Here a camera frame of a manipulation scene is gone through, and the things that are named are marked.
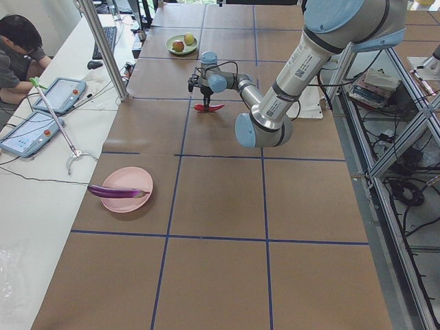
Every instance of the white wall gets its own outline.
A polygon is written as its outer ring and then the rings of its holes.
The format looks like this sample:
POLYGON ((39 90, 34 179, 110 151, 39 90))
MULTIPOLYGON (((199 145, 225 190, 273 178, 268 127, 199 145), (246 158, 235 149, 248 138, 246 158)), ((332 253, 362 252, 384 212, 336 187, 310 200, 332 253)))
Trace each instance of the white wall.
POLYGON ((48 56, 55 56, 81 18, 72 0, 1 0, 0 17, 7 14, 33 22, 48 56))

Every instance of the person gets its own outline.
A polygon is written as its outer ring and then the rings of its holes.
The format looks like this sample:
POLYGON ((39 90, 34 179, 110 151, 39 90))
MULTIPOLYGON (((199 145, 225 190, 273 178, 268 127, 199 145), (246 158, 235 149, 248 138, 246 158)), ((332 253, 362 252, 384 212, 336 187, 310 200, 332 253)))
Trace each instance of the person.
POLYGON ((18 105, 32 88, 30 78, 40 76, 51 59, 42 50, 35 26, 21 15, 0 20, 0 100, 18 105))

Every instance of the tablet screen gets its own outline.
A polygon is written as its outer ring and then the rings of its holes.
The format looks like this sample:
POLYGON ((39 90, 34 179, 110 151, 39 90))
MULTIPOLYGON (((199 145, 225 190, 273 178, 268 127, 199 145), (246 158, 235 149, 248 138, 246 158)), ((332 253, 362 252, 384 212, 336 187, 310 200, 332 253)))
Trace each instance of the tablet screen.
MULTIPOLYGON (((78 88, 77 81, 59 79, 55 85, 45 92, 45 96, 49 100, 53 110, 60 109, 76 88, 78 88)), ((43 100, 40 100, 36 105, 38 107, 47 108, 43 100)))
POLYGON ((42 113, 35 113, 29 120, 22 124, 16 131, 0 142, 4 146, 22 153, 33 141, 38 139, 54 119, 42 113))

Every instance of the tablet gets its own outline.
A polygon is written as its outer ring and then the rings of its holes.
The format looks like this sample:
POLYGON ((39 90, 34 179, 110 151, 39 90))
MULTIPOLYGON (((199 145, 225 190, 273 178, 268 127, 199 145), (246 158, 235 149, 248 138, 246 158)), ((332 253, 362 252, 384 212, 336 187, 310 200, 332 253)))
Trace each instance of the tablet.
POLYGON ((0 138, 0 148, 20 157, 29 157, 48 143, 59 130, 50 113, 36 110, 9 134, 0 138))
MULTIPOLYGON (((45 91, 44 95, 49 100, 55 113, 62 115, 67 112, 81 95, 85 92, 87 84, 83 80, 57 78, 45 91)), ((49 111, 42 98, 39 98, 32 108, 49 111)))

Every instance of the pink plate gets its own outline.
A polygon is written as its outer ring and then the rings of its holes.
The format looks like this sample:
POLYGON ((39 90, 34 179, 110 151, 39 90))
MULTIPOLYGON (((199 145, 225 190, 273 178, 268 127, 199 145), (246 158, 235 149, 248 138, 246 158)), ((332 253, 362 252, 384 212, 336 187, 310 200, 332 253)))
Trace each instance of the pink plate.
POLYGON ((150 192, 141 198, 101 198, 102 204, 110 211, 125 213, 136 210, 149 200, 153 192, 151 175, 140 167, 124 167, 116 170, 102 184, 109 188, 137 188, 150 192))

